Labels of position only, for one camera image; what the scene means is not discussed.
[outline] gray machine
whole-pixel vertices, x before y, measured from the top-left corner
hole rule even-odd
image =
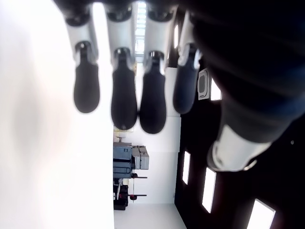
[[[146,147],[132,146],[131,143],[113,143],[113,208],[114,210],[125,210],[128,206],[128,197],[134,201],[138,197],[146,195],[135,195],[128,193],[130,178],[139,177],[134,171],[136,169],[149,168],[149,155]]]

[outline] black sleeve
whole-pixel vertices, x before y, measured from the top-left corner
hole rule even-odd
[[[275,141],[305,111],[305,7],[291,2],[180,2],[223,93],[222,122],[254,142]]]

